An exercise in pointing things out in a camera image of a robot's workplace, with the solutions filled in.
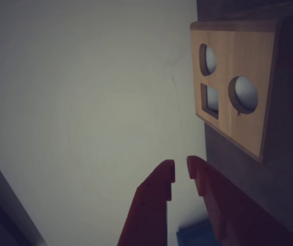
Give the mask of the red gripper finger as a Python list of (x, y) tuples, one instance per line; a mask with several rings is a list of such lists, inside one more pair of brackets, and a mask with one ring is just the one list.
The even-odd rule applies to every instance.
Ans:
[(293, 245), (293, 233), (198, 156), (187, 157), (215, 238), (223, 245)]
[(172, 200), (175, 162), (160, 163), (137, 187), (118, 245), (167, 245), (167, 202)]

